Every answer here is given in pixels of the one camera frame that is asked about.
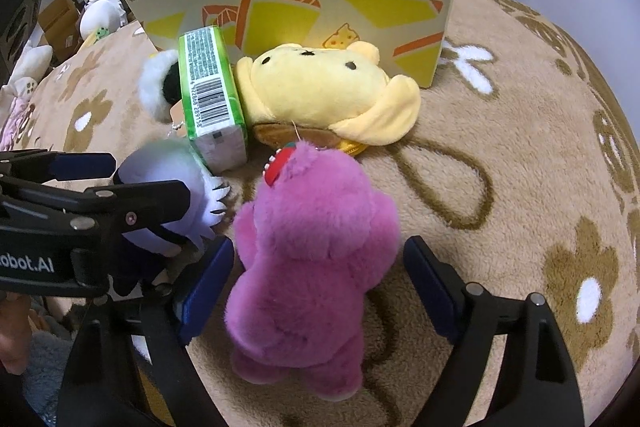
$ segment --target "stuffed animal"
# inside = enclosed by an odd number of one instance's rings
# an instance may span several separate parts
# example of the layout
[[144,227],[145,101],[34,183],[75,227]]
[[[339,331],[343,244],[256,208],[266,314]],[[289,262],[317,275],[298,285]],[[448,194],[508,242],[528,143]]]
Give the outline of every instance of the stuffed animal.
[[[243,57],[236,87],[247,124],[258,141],[278,149],[296,138],[356,155],[388,145],[414,126],[420,89],[412,78],[393,78],[378,67],[378,49],[358,41],[346,50],[283,44],[256,60]],[[142,106],[156,120],[172,121],[180,100],[178,52],[149,58],[138,81]]]
[[233,370],[267,384],[300,369],[320,398],[353,396],[362,385],[364,294],[400,247],[393,200],[351,156],[298,142],[266,165],[233,227],[246,268],[225,311]]
[[328,130],[365,145],[388,145],[414,126],[420,89],[378,67],[380,53],[357,41],[345,50],[283,44],[236,66],[244,117],[256,124]]
[[101,28],[116,32],[127,24],[127,13],[120,0],[90,0],[80,19],[80,36],[85,41]]
[[177,50],[159,52],[145,61],[138,79],[138,96],[156,121],[171,123],[171,108],[182,98]]
[[53,48],[51,46],[33,48],[27,42],[9,77],[7,88],[10,92],[15,97],[28,102],[47,73],[52,56]]
[[139,281],[164,282],[166,258],[180,253],[189,241],[204,251],[202,238],[213,239],[211,227],[224,217],[226,206],[220,200],[230,189],[222,187],[222,178],[211,176],[188,140],[150,142],[130,154],[113,175],[114,184],[167,180],[180,180],[190,190],[189,210],[180,221],[122,235],[120,253],[111,272],[113,290],[119,296],[129,295]]

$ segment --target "yellow graphic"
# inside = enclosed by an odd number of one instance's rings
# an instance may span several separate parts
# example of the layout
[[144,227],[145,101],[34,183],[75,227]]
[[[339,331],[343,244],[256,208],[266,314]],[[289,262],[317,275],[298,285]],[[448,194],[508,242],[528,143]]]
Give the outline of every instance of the yellow graphic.
[[430,87],[433,82],[443,36],[443,33],[436,33],[402,44],[394,50],[396,65],[420,87]]
[[391,28],[435,19],[438,12],[430,1],[345,0],[376,28]]
[[302,43],[319,15],[318,0],[241,0],[236,46],[260,55],[285,42]]
[[230,23],[222,29],[222,39],[227,46],[236,45],[236,24]]
[[174,13],[173,15],[169,15],[162,19],[145,22],[145,32],[157,35],[158,37],[165,37],[167,39],[177,39],[183,19],[184,12]]
[[359,41],[358,33],[345,22],[327,40],[322,43],[323,48],[344,50],[352,42]]
[[210,5],[202,7],[202,25],[217,26],[227,46],[236,45],[236,21],[238,6]]

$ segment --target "pink plush bear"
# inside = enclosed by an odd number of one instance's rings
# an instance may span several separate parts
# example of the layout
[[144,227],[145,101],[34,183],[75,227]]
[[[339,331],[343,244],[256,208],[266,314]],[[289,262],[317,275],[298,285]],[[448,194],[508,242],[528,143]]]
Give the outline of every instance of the pink plush bear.
[[362,386],[364,294],[400,247],[393,200],[338,150],[290,144],[234,221],[246,268],[226,304],[236,374],[275,383],[301,369],[309,391],[340,401]]

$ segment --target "white and black plush toy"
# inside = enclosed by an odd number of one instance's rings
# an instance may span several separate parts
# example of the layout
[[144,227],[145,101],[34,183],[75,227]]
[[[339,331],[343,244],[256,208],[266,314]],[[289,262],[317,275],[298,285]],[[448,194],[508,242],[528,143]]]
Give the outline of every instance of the white and black plush toy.
[[142,107],[161,123],[171,123],[171,108],[182,98],[178,51],[166,50],[151,55],[142,66],[138,79]]

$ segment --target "barcode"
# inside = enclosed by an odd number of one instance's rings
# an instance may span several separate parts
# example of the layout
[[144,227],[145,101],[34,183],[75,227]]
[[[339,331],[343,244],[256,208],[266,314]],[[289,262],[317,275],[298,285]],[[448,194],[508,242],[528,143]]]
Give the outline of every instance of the barcode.
[[198,80],[218,74],[218,58],[216,46],[210,28],[201,28],[185,35],[186,47],[189,51],[189,76]]
[[205,80],[194,86],[196,123],[199,127],[209,127],[228,120],[225,90],[222,78]]

